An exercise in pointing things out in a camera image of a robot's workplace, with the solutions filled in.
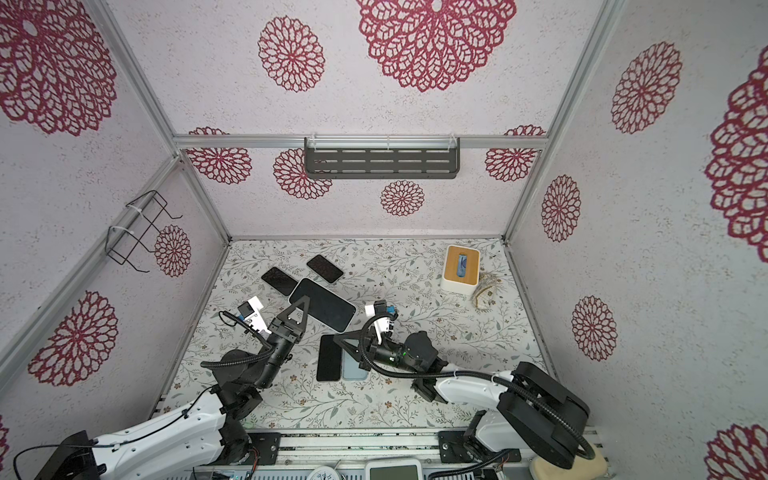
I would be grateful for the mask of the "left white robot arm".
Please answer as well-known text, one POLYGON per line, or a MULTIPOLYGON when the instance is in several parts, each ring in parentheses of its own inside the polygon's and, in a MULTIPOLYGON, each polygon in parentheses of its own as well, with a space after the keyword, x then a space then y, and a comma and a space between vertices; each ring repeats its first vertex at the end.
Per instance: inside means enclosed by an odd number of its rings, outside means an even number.
POLYGON ((280 312, 261 337, 256 354, 231 350, 219 361, 204 362, 215 384, 166 414, 127 429, 89 438, 70 435, 53 446, 40 479, 164 479, 182 470, 236 463, 252 448, 243 420, 261 404, 293 347, 306 331, 310 299, 303 296, 280 312))

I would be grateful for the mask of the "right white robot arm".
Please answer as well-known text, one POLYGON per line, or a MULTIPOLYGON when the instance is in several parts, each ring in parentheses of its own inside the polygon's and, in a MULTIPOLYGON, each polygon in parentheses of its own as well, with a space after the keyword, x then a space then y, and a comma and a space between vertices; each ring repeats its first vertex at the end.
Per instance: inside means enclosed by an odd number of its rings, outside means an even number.
POLYGON ((475 408, 460 433, 440 434, 448 462, 488 460, 524 447, 564 469, 576 459, 592 460, 594 447, 584 437, 589 408, 539 367, 521 362, 511 372, 464 370, 438 355, 423 331, 402 343, 390 334, 364 330, 336 334, 333 341, 360 368, 408 380, 427 402, 475 408))

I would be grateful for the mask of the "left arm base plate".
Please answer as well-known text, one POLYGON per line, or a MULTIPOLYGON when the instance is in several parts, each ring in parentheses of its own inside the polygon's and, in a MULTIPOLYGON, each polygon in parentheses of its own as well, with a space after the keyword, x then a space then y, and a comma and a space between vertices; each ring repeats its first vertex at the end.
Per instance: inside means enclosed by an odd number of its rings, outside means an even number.
POLYGON ((251 432, 244 465, 273 466, 277 462, 282 435, 279 432, 251 432))

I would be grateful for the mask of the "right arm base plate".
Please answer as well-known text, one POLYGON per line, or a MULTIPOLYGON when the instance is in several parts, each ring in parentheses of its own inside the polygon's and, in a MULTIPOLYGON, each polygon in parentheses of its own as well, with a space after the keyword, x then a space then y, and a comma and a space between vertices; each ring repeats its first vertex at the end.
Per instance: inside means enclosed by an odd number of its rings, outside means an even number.
POLYGON ((437 433, 438 450, 443 464, 479 463, 499 453, 481 444, 465 431, 442 430, 437 433))

